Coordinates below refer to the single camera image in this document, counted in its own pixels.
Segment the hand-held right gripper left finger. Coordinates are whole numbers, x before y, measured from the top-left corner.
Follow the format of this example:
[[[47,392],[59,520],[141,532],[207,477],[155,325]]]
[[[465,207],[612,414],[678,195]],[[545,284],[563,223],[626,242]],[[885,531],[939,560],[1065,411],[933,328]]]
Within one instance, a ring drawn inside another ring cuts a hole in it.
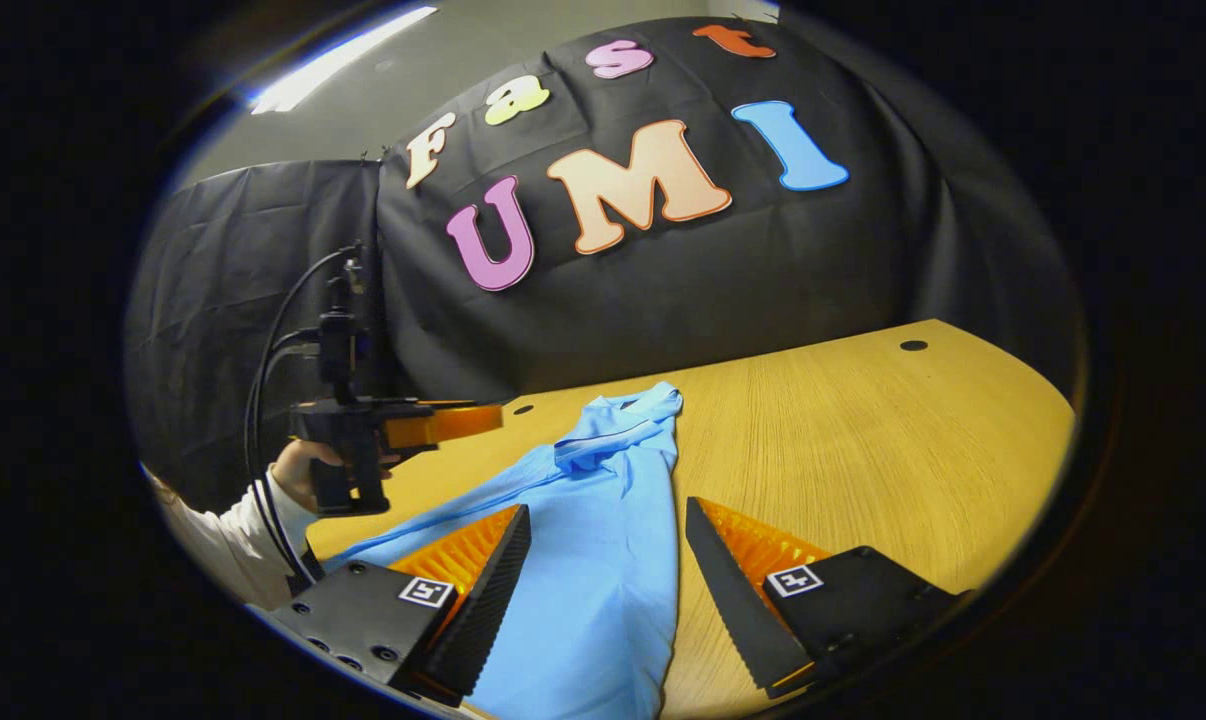
[[[476,687],[533,539],[513,503],[390,566],[351,560],[267,624],[380,691],[461,706]]]

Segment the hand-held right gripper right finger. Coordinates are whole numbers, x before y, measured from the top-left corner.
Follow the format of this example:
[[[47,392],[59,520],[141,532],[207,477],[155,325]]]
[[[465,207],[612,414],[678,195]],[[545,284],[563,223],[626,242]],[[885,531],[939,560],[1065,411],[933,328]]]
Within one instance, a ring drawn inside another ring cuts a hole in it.
[[[686,502],[685,537],[772,699],[870,669],[964,601],[868,544],[830,554],[703,497]]]

